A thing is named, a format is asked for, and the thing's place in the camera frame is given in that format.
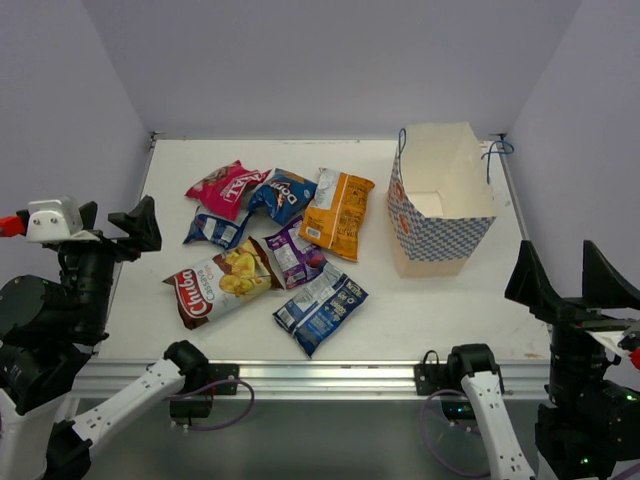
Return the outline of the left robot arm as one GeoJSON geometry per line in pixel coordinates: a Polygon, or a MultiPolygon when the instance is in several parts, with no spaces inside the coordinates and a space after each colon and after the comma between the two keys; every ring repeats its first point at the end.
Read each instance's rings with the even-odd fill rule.
{"type": "Polygon", "coordinates": [[[122,231],[97,229],[97,204],[71,197],[34,201],[1,221],[1,234],[52,250],[60,267],[51,281],[21,275],[1,290],[1,475],[5,479],[79,479],[99,449],[128,422],[167,399],[203,389],[208,361],[188,341],[171,344],[131,384],[95,410],[59,418],[76,376],[108,334],[117,264],[157,252],[162,236],[155,202],[109,215],[122,231]]]}

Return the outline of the dark blue snack packet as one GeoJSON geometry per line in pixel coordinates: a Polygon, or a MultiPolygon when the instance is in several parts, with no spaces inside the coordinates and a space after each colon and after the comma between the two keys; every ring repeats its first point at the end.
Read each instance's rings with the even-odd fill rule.
{"type": "Polygon", "coordinates": [[[324,262],[319,275],[272,316],[311,359],[320,345],[368,298],[341,269],[324,262]]]}

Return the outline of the checkered paper bag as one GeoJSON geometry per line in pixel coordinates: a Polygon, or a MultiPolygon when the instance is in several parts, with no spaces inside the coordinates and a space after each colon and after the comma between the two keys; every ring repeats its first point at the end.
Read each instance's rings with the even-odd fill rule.
{"type": "Polygon", "coordinates": [[[395,267],[402,278],[455,276],[497,217],[480,142],[467,122],[404,128],[386,194],[395,267]]]}

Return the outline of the purple snack packet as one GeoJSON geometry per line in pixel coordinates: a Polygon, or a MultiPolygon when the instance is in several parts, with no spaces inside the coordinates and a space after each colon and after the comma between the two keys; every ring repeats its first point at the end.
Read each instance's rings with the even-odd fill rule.
{"type": "Polygon", "coordinates": [[[264,237],[281,270],[287,290],[314,280],[326,263],[320,247],[300,236],[302,223],[303,216],[298,215],[276,234],[264,237]]]}

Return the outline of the red KitKat snack bag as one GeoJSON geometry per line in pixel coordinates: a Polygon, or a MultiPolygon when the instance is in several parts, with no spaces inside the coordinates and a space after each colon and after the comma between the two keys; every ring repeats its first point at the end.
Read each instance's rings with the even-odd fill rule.
{"type": "Polygon", "coordinates": [[[185,193],[213,214],[234,221],[241,209],[245,191],[264,182],[271,170],[247,169],[240,160],[211,172],[185,193]]]}

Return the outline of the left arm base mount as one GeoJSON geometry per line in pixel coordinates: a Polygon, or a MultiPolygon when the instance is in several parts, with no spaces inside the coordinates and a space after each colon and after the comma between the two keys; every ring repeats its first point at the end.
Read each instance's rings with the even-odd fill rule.
{"type": "Polygon", "coordinates": [[[237,393],[240,365],[237,363],[209,363],[186,377],[183,388],[172,394],[175,398],[189,396],[233,396],[237,393]]]}

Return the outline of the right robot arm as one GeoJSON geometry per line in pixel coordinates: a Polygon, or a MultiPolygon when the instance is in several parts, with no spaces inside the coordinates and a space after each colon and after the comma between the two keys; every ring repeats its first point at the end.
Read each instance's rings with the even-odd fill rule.
{"type": "Polygon", "coordinates": [[[561,297],[533,243],[521,242],[506,299],[549,325],[550,365],[535,424],[538,468],[523,455],[505,411],[500,369],[485,344],[456,346],[445,379],[473,409],[493,479],[606,479],[639,457],[639,392],[606,379],[609,367],[639,362],[639,322],[610,311],[639,308],[639,290],[596,244],[583,243],[581,294],[561,297]]]}

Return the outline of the blue white cookie bag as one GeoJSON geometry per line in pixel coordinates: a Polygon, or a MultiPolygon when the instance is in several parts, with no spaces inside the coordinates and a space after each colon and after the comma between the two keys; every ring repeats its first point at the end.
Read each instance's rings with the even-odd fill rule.
{"type": "Polygon", "coordinates": [[[251,216],[251,212],[241,210],[235,220],[229,220],[198,206],[183,244],[207,241],[224,250],[233,249],[239,245],[251,216]]]}

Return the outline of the brown Chips Ahoy bag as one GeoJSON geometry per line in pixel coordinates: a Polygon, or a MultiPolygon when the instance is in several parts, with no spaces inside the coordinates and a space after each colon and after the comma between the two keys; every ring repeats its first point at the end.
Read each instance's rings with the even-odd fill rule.
{"type": "Polygon", "coordinates": [[[173,287],[179,317],[189,330],[239,309],[270,290],[283,288],[267,253],[252,237],[163,282],[173,287]]]}

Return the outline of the blue Doritos chip bag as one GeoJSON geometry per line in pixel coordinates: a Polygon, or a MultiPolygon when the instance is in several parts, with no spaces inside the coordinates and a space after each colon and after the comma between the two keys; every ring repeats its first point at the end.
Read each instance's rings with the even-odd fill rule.
{"type": "Polygon", "coordinates": [[[276,168],[273,174],[251,195],[247,209],[263,208],[268,216],[285,226],[303,210],[315,195],[317,184],[293,172],[276,168]]]}

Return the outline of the blue paper bag handle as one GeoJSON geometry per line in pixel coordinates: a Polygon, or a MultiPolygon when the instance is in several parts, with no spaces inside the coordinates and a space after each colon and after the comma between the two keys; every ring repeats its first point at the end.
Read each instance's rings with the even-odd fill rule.
{"type": "Polygon", "coordinates": [[[486,182],[491,184],[491,160],[493,157],[508,156],[515,152],[514,145],[505,137],[500,137],[491,142],[487,151],[481,155],[486,162],[486,182]]]}

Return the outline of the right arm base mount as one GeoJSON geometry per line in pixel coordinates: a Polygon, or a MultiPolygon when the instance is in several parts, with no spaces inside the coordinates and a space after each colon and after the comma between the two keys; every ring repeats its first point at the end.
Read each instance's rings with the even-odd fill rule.
{"type": "Polygon", "coordinates": [[[440,360],[435,350],[428,350],[422,361],[413,366],[413,378],[419,396],[427,396],[443,389],[461,391],[463,378],[477,377],[484,372],[489,372],[498,379],[499,392],[503,393],[500,367],[486,344],[455,346],[445,362],[440,360]]]}

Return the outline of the orange snack bag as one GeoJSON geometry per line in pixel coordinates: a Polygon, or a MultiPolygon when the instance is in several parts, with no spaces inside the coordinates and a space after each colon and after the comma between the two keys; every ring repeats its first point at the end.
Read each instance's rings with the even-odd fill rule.
{"type": "Polygon", "coordinates": [[[369,179],[321,168],[314,197],[303,215],[300,236],[357,262],[359,231],[374,188],[375,183],[369,179]]]}

